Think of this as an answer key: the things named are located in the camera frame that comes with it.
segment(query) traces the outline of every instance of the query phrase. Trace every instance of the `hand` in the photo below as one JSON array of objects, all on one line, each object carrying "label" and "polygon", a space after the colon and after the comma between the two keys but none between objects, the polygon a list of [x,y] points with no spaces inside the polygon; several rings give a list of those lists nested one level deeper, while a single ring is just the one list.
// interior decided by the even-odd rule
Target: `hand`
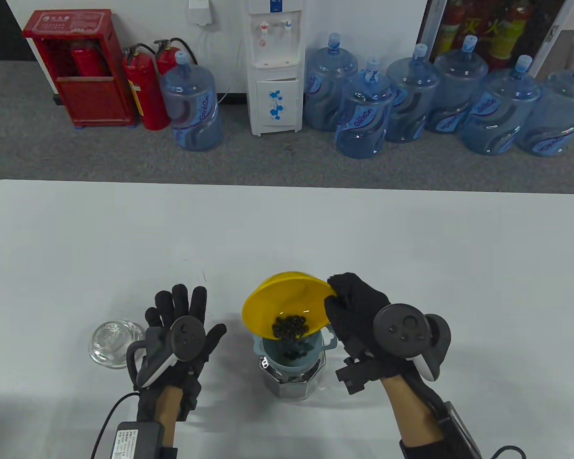
[{"label": "hand", "polygon": [[327,318],[342,344],[352,343],[355,338],[363,345],[359,346],[361,352],[355,358],[360,361],[373,358],[383,378],[392,378],[414,368],[411,361],[388,354],[374,338],[374,318],[390,304],[387,295],[374,290],[353,273],[331,276],[327,282],[336,292],[336,296],[325,300]]},{"label": "hand", "polygon": [[[193,315],[202,324],[206,316],[206,288],[198,286],[191,294],[191,305],[187,297],[187,288],[183,284],[173,287],[172,293],[161,291],[155,295],[155,307],[147,309],[145,319],[149,327],[162,328],[165,336],[174,321],[182,316]],[[157,400],[164,389],[169,386],[182,389],[180,414],[178,420],[185,420],[189,411],[195,409],[201,386],[198,376],[209,360],[209,356],[226,333],[224,324],[217,324],[206,335],[202,352],[192,361],[178,361],[173,367],[168,367],[149,387],[140,390],[137,420],[153,420]]]}]

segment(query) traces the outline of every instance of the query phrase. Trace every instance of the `water jug cap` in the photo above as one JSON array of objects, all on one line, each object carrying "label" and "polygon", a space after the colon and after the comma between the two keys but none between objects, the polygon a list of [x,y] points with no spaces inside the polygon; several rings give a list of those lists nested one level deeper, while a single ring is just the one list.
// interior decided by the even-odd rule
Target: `water jug cap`
[{"label": "water jug cap", "polygon": [[340,34],[330,33],[329,40],[327,40],[327,46],[334,51],[340,48]]},{"label": "water jug cap", "polygon": [[425,43],[418,43],[414,46],[412,57],[425,57],[427,54],[427,45]]},{"label": "water jug cap", "polygon": [[462,45],[462,51],[464,53],[471,53],[475,50],[475,46],[478,42],[478,38],[475,35],[466,35],[464,38],[464,44]]},{"label": "water jug cap", "polygon": [[517,70],[517,72],[519,72],[520,74],[524,74],[525,72],[527,72],[533,60],[534,59],[532,59],[530,55],[519,55],[519,58],[517,59],[517,63],[515,65],[515,70]]},{"label": "water jug cap", "polygon": [[176,63],[180,66],[183,64],[189,64],[189,54],[184,51],[177,51],[174,53],[174,59],[176,59]]},{"label": "water jug cap", "polygon": [[370,72],[377,72],[380,67],[381,63],[375,56],[369,57],[368,62],[365,64],[365,69],[370,70]]}]

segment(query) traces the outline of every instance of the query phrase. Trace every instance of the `yellow plastic bowl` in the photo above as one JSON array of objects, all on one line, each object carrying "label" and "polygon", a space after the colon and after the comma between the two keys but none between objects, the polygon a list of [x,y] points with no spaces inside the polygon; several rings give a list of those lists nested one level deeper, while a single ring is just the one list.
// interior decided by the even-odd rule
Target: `yellow plastic bowl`
[{"label": "yellow plastic bowl", "polygon": [[336,295],[327,282],[305,273],[276,274],[261,284],[245,301],[243,321],[255,335],[276,339],[272,324],[277,317],[304,316],[306,336],[329,325],[324,300]]}]

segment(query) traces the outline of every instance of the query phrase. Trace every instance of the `electrical outlet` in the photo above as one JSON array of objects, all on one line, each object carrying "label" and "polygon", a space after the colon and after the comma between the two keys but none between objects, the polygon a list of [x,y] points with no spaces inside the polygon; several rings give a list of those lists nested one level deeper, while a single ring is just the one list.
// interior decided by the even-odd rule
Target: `electrical outlet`
[{"label": "electrical outlet", "polygon": [[210,0],[189,0],[187,22],[202,27],[212,24],[212,18],[210,17]]}]

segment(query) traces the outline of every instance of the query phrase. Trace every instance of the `red fire extinguisher cabinet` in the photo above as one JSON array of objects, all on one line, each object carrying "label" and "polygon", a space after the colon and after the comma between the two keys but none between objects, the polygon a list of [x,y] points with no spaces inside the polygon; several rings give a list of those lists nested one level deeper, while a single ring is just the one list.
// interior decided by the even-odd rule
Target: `red fire extinguisher cabinet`
[{"label": "red fire extinguisher cabinet", "polygon": [[34,11],[23,31],[76,127],[135,125],[138,118],[110,16],[110,10]]}]

